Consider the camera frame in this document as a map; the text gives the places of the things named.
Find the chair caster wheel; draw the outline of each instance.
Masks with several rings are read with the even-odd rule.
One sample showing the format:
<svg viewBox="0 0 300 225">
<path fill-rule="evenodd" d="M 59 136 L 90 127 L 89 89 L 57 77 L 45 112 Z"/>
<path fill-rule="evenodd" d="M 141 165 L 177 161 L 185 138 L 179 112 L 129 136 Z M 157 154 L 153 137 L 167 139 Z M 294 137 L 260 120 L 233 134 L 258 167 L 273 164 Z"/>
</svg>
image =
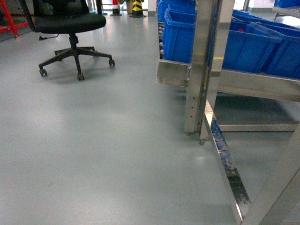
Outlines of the chair caster wheel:
<svg viewBox="0 0 300 225">
<path fill-rule="evenodd" d="M 48 76 L 47 71 L 45 69 L 40 69 L 39 73 L 41 74 L 41 76 Z"/>
<path fill-rule="evenodd" d="M 108 63 L 109 63 L 109 66 L 110 66 L 110 67 L 111 67 L 111 66 L 114 66 L 114 60 L 109 60 Z"/>
<path fill-rule="evenodd" d="M 77 74 L 77 79 L 78 79 L 79 81 L 83 81 L 83 80 L 84 80 L 83 74 Z"/>
</svg>

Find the blue plastic bin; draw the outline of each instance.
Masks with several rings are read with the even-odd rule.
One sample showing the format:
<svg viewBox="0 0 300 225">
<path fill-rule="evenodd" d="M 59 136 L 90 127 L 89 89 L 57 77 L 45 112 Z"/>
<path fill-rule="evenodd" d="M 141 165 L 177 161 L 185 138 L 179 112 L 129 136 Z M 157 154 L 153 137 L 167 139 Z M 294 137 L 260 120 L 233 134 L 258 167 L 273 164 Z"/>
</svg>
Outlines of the blue plastic bin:
<svg viewBox="0 0 300 225">
<path fill-rule="evenodd" d="M 300 6 L 300 0 L 275 0 L 274 6 L 280 8 Z"/>
<path fill-rule="evenodd" d="M 187 11 L 188 12 L 192 12 L 192 13 L 188 13 L 188 12 L 181 12 L 181 11 L 176 11 L 176 10 L 173 10 L 173 9 L 176 9 L 176 8 L 182 8 L 180 6 L 175 6 L 174 5 L 169 5 L 168 8 L 167 8 L 167 11 L 171 12 L 171 13 L 177 13 L 177 14 L 180 14 L 181 16 L 187 16 L 188 19 L 191 18 L 192 15 L 195 15 L 195 19 L 196 19 L 196 14 L 195 14 L 195 10 L 193 8 L 188 8 L 188 7 L 185 7 L 187 8 Z M 168 28 L 169 26 L 165 26 L 165 29 L 164 29 L 164 35 L 163 35 L 163 45 L 165 45 L 165 42 L 166 40 L 168 39 Z"/>
<path fill-rule="evenodd" d="M 165 22 L 165 11 L 168 5 L 175 5 L 180 7 L 196 8 L 195 1 L 181 1 L 181 0 L 160 0 L 158 3 L 158 21 Z"/>
<path fill-rule="evenodd" d="M 233 14 L 233 17 L 240 19 L 244 22 L 264 22 L 265 19 L 262 19 L 260 17 L 254 16 L 254 15 L 241 15 L 241 14 Z"/>
<path fill-rule="evenodd" d="M 196 13 L 196 8 L 195 7 L 184 7 L 184 6 L 177 6 L 177 5 L 168 4 L 168 8 L 171 11 L 175 11 L 175 12 L 182 12 L 182 13 L 189 13 L 189 14 L 195 14 Z"/>
<path fill-rule="evenodd" d="M 283 23 L 279 23 L 279 22 L 272 22 L 272 21 L 260 21 L 259 23 L 261 23 L 262 25 L 271 25 L 271 26 L 276 26 L 276 27 L 284 27 L 284 28 L 288 28 L 288 29 L 293 29 L 293 30 L 300 30 L 299 28 L 296 27 L 292 27 Z"/>
<path fill-rule="evenodd" d="M 300 79 L 300 30 L 265 25 L 276 31 L 282 38 L 263 67 L 263 72 L 271 75 Z"/>
<path fill-rule="evenodd" d="M 166 60 L 189 63 L 195 35 L 195 14 L 165 12 L 164 57 Z"/>
<path fill-rule="evenodd" d="M 236 15 L 236 14 L 239 14 L 239 15 L 249 15 L 248 12 L 239 11 L 239 10 L 234 9 L 233 12 L 232 12 L 232 15 Z"/>
<path fill-rule="evenodd" d="M 231 22 L 223 68 L 260 73 L 275 44 L 281 39 L 256 23 Z"/>
</svg>

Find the office chair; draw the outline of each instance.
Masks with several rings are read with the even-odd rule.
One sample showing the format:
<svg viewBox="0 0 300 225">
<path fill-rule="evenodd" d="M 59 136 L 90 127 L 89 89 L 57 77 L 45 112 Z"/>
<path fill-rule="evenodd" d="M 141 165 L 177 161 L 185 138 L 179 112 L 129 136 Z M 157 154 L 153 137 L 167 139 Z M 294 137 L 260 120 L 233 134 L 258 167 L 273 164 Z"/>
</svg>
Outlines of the office chair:
<svg viewBox="0 0 300 225">
<path fill-rule="evenodd" d="M 78 75 L 77 79 L 84 80 L 81 72 L 79 55 L 90 55 L 109 58 L 109 65 L 114 66 L 112 56 L 95 51 L 94 47 L 77 47 L 78 37 L 76 33 L 99 29 L 105 26 L 106 19 L 101 15 L 90 13 L 85 0 L 33 0 L 34 21 L 31 18 L 25 0 L 19 0 L 25 18 L 33 32 L 44 34 L 69 34 L 71 48 L 55 51 L 55 56 L 39 64 L 41 76 L 47 76 L 47 71 L 43 68 L 56 61 L 61 61 L 66 57 L 74 56 Z"/>
</svg>

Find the shelf bottom rail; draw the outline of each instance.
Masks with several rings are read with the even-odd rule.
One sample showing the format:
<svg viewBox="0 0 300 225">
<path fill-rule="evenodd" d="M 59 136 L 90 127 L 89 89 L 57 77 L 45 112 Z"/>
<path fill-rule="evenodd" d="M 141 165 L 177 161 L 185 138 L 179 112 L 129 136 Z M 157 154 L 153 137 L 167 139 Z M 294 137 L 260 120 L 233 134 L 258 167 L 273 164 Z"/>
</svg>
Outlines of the shelf bottom rail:
<svg viewBox="0 0 300 225">
<path fill-rule="evenodd" d="M 223 174 L 224 184 L 229 192 L 233 214 L 237 224 L 241 224 L 247 215 L 251 201 L 240 178 L 238 169 L 229 151 L 225 138 L 210 105 L 206 104 L 205 125 L 208 130 L 212 146 L 216 147 L 216 155 L 221 159 L 220 171 Z"/>
<path fill-rule="evenodd" d="M 190 65 L 187 63 L 159 60 L 156 81 L 157 83 L 187 87 L 189 71 Z"/>
</svg>

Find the traffic cone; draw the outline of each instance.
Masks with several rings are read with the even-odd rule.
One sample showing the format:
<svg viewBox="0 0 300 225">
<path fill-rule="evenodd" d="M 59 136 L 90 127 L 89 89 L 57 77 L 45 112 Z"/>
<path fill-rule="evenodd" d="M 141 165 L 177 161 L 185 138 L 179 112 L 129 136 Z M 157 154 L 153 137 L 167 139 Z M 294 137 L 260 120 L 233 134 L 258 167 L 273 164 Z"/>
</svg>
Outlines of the traffic cone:
<svg viewBox="0 0 300 225">
<path fill-rule="evenodd" d="M 122 15 L 120 14 L 120 6 L 118 0 L 112 0 L 112 14 L 110 16 Z"/>
<path fill-rule="evenodd" d="M 138 18 L 138 17 L 145 17 L 145 15 L 143 15 L 143 8 L 142 8 L 142 3 L 141 0 L 135 0 L 132 4 L 132 15 L 130 15 L 130 17 L 133 18 Z"/>
</svg>

